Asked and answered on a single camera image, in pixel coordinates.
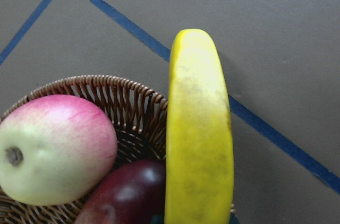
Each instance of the banana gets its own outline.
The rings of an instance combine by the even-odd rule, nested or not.
[[[169,67],[165,224],[226,224],[233,199],[230,108],[213,40],[176,36]]]

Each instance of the basket of fruit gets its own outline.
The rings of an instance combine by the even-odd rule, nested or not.
[[[135,81],[82,75],[10,107],[0,120],[0,224],[228,223],[230,110],[208,34],[177,35],[169,79],[169,102]]]

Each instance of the brown woven basket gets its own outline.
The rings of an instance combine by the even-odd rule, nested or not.
[[[138,159],[165,159],[167,100],[140,83],[109,75],[61,79],[30,92],[1,116],[28,101],[51,94],[70,94],[99,106],[110,118],[118,138],[113,169]],[[89,194],[68,204],[32,206],[10,199],[0,188],[0,224],[73,223]]]

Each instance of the gray floor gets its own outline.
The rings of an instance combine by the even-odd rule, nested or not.
[[[41,1],[0,0],[0,57]],[[182,29],[206,30],[229,94],[340,176],[340,0],[104,1],[167,48]],[[81,74],[126,77],[167,96],[168,62],[90,0],[52,0],[0,65],[0,112]],[[334,189],[232,119],[240,223],[340,222]]]

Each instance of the plastic banana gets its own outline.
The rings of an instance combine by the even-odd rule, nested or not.
[[[182,30],[171,50],[165,224],[226,224],[233,199],[230,108],[213,40]]]

